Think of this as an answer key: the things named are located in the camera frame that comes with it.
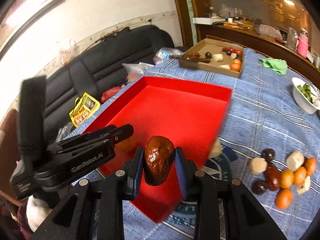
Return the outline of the white gloved left hand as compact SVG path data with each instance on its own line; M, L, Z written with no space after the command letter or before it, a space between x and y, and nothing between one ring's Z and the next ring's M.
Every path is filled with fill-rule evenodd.
M31 231L35 232L51 212L52 209L44 200L30 196L26 207L26 217Z

